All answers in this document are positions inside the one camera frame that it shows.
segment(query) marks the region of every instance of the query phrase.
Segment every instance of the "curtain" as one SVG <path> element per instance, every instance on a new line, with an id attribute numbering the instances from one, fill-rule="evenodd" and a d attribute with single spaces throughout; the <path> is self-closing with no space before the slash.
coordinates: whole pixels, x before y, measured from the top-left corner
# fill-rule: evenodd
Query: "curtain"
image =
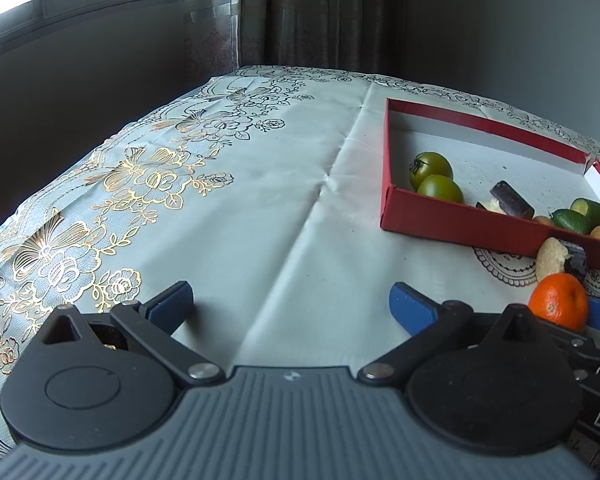
<path id="1" fill-rule="evenodd" d="M 204 84 L 239 66 L 240 0 L 184 0 L 187 83 Z"/>
<path id="2" fill-rule="evenodd" d="M 403 76 L 406 0 L 185 0 L 190 85 L 245 64 Z"/>

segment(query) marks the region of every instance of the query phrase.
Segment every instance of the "table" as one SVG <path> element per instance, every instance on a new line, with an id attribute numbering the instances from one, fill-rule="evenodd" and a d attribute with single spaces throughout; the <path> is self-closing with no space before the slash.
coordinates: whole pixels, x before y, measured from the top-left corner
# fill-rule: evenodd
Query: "table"
<path id="1" fill-rule="evenodd" d="M 404 341 L 404 281 L 482 312 L 525 303 L 534 261 L 379 228 L 386 98 L 493 118 L 600 157 L 510 105 L 379 75 L 253 66 L 135 123 L 0 228 L 0 386 L 59 303 L 106 312 L 177 280 L 198 314 L 174 336 L 217 362 L 362 365 Z M 600 296 L 600 272 L 586 281 Z M 0 416 L 0 456 L 13 444 Z"/>

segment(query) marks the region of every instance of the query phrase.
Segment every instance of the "red tray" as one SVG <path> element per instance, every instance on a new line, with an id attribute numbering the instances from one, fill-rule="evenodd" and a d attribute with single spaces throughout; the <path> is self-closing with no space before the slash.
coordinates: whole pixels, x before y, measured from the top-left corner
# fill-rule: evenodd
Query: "red tray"
<path id="1" fill-rule="evenodd" d="M 567 167 L 571 165 L 575 168 L 575 171 L 582 168 L 582 178 L 586 178 L 588 185 L 594 190 L 600 201 L 600 160 L 589 160 L 586 152 L 499 121 L 456 112 L 447 108 L 387 99 L 384 119 L 384 160 L 380 216 L 380 227 L 382 229 L 524 256 L 536 256 L 540 245 L 548 237 L 553 236 L 582 246 L 587 253 L 589 266 L 600 269 L 600 240 L 546 226 L 535 221 L 482 210 L 474 207 L 475 203 L 462 205 L 444 202 L 428 196 L 418 195 L 407 189 L 408 184 L 405 185 L 404 178 L 398 178 L 398 175 L 392 174 L 392 167 L 408 168 L 411 159 L 402 160 L 401 158 L 406 158 L 406 156 L 395 147 L 398 143 L 397 139 L 401 141 L 407 137 L 394 136 L 408 136 L 409 133 L 394 132 L 396 128 L 392 126 L 392 123 L 395 120 L 392 120 L 392 117 L 395 117 L 395 113 L 392 112 L 408 114 L 408 116 L 405 116 L 407 118 L 433 120 L 435 121 L 433 124 L 436 125 L 437 129 L 444 128 L 447 124 L 448 129 L 454 131 L 448 137 L 453 141 L 449 142 L 461 141 L 471 143 L 475 147 L 486 140 L 488 143 L 495 143 L 496 148 L 505 154 L 507 150 L 513 148 L 529 153 L 533 157 L 536 154 L 539 154 L 540 158 L 546 156 L 546 160 L 538 162 L 540 172 L 546 171 L 547 166 L 540 166 L 540 164 L 547 161 L 549 161 L 549 164 L 557 164 L 558 166 Z M 414 122 L 423 124 L 422 120 L 418 119 Z M 499 175 L 494 174 L 493 179 L 488 182 L 489 185 L 485 187 L 486 193 L 483 195 L 485 201 L 490 199 L 488 189 L 499 180 L 507 180 L 520 191 L 508 178 L 500 178 Z M 562 190 L 564 196 L 568 192 L 569 190 Z M 525 198 L 536 208 L 536 214 L 547 214 L 539 210 L 528 197 L 525 196 Z M 575 198 L 578 198 L 578 196 L 573 196 L 568 203 L 563 202 L 555 208 L 569 208 L 571 201 Z"/>

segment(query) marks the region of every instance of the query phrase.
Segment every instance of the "gold floral pattern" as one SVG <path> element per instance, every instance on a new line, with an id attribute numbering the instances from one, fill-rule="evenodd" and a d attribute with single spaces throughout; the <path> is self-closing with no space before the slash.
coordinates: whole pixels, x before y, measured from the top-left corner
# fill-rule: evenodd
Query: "gold floral pattern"
<path id="1" fill-rule="evenodd" d="M 215 165 L 234 141 L 283 128 L 271 116 L 304 82 L 255 88 L 211 80 L 193 98 L 158 108 L 25 201 L 0 229 L 0 387 L 27 342 L 60 303 L 96 312 L 138 298 L 142 275 L 115 265 L 140 229 L 234 180 Z M 0 428 L 0 454 L 13 443 Z"/>

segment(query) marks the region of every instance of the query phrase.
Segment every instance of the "red box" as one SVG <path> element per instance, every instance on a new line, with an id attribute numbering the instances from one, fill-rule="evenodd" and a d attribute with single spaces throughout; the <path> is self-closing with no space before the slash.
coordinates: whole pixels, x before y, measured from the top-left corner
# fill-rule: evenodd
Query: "red box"
<path id="1" fill-rule="evenodd" d="M 387 99 L 384 118 L 384 160 L 380 215 L 380 227 L 382 229 L 532 257 L 536 256 L 540 245 L 548 237 L 553 236 L 583 247 L 587 253 L 589 267 L 600 269 L 600 240 L 546 226 L 533 220 L 493 213 L 474 206 L 444 202 L 399 187 L 392 176 L 391 112 L 400 112 L 410 116 L 465 126 L 478 132 L 503 137 L 542 152 L 556 155 L 565 161 L 581 164 L 586 169 L 593 166 L 598 175 L 595 178 L 600 183 L 600 161 L 595 159 L 592 163 L 587 164 L 587 153 L 557 140 L 510 124 L 456 112 L 447 108 Z M 407 167 L 409 163 L 410 160 L 405 160 L 404 166 Z M 499 180 L 502 179 L 494 178 L 492 185 Z M 570 205 L 571 202 L 565 203 L 562 207 L 569 208 Z"/>

